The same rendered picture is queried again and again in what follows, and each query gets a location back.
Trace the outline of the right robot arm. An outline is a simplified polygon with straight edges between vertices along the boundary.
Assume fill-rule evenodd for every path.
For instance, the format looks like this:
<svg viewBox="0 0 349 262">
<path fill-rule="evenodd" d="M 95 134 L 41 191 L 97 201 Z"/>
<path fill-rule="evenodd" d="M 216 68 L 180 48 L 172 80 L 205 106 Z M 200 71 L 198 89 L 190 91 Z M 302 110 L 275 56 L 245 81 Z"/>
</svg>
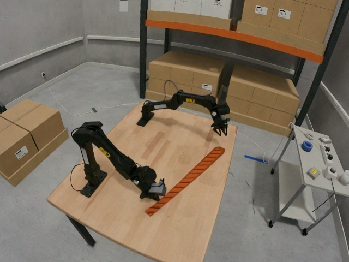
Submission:
<svg viewBox="0 0 349 262">
<path fill-rule="evenodd" d="M 93 152 L 94 144 L 113 164 L 115 170 L 119 172 L 126 180 L 130 179 L 135 186 L 140 186 L 143 183 L 155 181 L 157 175 L 154 169 L 149 166 L 137 167 L 136 163 L 129 157 L 123 154 L 105 135 L 101 129 L 103 124 L 100 121 L 85 122 L 73 134 L 73 140 L 79 145 L 82 158 L 84 161 L 85 180 L 88 180 L 87 184 L 82 188 L 80 193 L 88 198 L 95 192 L 102 181 L 107 176 L 107 173 L 100 170 L 99 164 L 97 164 Z M 92 129 L 95 128 L 98 131 Z M 127 159 L 125 160 L 122 156 Z M 132 162 L 130 162 L 130 161 Z"/>
</svg>

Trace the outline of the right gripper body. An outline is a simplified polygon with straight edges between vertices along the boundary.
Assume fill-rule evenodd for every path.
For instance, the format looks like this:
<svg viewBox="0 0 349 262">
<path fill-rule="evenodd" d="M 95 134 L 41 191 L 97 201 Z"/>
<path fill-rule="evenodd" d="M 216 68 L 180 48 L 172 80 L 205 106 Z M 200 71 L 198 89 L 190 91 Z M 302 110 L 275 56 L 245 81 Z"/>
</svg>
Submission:
<svg viewBox="0 0 349 262">
<path fill-rule="evenodd" d="M 140 199 L 144 199 L 144 198 L 152 199 L 155 193 L 162 193 L 163 187 L 164 187 L 164 184 L 162 185 L 163 181 L 159 180 L 159 183 L 156 183 L 155 181 L 147 182 L 147 183 L 151 186 L 159 186 L 159 185 L 161 186 L 151 187 L 146 183 L 143 183 L 142 185 L 138 186 L 137 188 L 141 191 Z"/>
</svg>

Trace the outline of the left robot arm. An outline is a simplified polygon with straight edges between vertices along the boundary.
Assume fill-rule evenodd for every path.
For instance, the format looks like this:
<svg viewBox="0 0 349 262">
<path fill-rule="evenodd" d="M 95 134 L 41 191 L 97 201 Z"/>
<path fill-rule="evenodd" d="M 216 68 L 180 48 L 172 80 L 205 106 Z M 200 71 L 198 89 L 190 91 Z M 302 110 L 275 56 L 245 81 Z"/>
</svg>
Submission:
<svg viewBox="0 0 349 262">
<path fill-rule="evenodd" d="M 176 110 L 180 107 L 183 102 L 189 102 L 201 105 L 208 110 L 212 118 L 218 117 L 219 115 L 225 115 L 230 113 L 230 108 L 226 102 L 216 103 L 216 98 L 214 96 L 199 96 L 195 94 L 183 93 L 178 91 L 172 96 L 172 99 L 165 100 L 163 102 L 147 102 L 142 106 L 142 117 L 136 123 L 138 126 L 144 127 L 148 121 L 154 116 L 154 113 L 151 111 L 161 110 L 161 109 L 171 109 Z"/>
</svg>

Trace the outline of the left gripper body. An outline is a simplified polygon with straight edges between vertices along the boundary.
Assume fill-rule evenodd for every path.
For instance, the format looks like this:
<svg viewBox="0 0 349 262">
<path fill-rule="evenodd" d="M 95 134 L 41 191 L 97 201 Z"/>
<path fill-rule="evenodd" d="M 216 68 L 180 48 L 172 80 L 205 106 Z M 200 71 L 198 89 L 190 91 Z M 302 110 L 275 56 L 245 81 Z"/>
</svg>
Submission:
<svg viewBox="0 0 349 262">
<path fill-rule="evenodd" d="M 227 121 L 224 121 L 226 118 L 224 115 L 219 115 L 216 118 L 212 118 L 214 123 L 211 125 L 211 127 L 214 127 L 215 129 L 224 129 L 226 127 Z"/>
</svg>

